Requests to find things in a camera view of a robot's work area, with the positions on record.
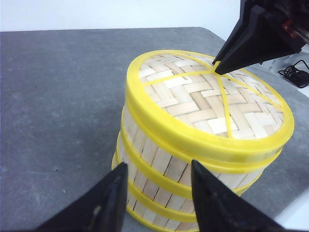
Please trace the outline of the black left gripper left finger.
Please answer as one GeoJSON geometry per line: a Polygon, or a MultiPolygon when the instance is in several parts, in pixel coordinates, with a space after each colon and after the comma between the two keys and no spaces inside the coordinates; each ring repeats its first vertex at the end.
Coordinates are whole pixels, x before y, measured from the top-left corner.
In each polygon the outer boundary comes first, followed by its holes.
{"type": "Polygon", "coordinates": [[[82,197],[35,229],[37,232],[120,232],[128,166],[120,163],[82,197]]]}

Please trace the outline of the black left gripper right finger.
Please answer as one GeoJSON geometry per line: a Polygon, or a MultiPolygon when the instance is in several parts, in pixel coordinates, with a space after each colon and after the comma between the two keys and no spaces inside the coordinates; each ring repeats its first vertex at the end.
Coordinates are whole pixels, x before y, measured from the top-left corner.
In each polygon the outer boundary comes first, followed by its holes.
{"type": "Polygon", "coordinates": [[[286,232],[240,198],[197,160],[191,162],[192,196],[201,232],[286,232]]]}

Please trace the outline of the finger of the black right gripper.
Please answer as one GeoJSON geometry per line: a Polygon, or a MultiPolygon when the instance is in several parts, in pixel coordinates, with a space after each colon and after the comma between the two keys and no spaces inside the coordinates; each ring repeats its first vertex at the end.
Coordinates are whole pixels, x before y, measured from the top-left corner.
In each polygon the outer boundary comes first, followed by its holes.
{"type": "Polygon", "coordinates": [[[227,58],[218,62],[215,71],[218,74],[229,73],[256,63],[299,53],[302,46],[252,46],[251,15],[248,27],[238,40],[237,47],[232,49],[227,58]]]}
{"type": "Polygon", "coordinates": [[[255,0],[241,0],[240,1],[240,14],[239,19],[229,35],[228,39],[224,43],[223,47],[217,54],[216,58],[212,62],[215,64],[216,61],[222,61],[227,58],[229,53],[232,52],[233,48],[237,47],[238,40],[248,27],[251,9],[256,5],[255,0]]]}

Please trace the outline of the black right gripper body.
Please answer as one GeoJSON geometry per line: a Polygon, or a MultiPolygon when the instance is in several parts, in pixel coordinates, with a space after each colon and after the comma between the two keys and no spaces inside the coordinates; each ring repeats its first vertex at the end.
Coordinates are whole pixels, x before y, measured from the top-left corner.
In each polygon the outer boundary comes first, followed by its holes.
{"type": "Polygon", "coordinates": [[[307,0],[252,0],[252,46],[304,46],[309,44],[307,0]]]}

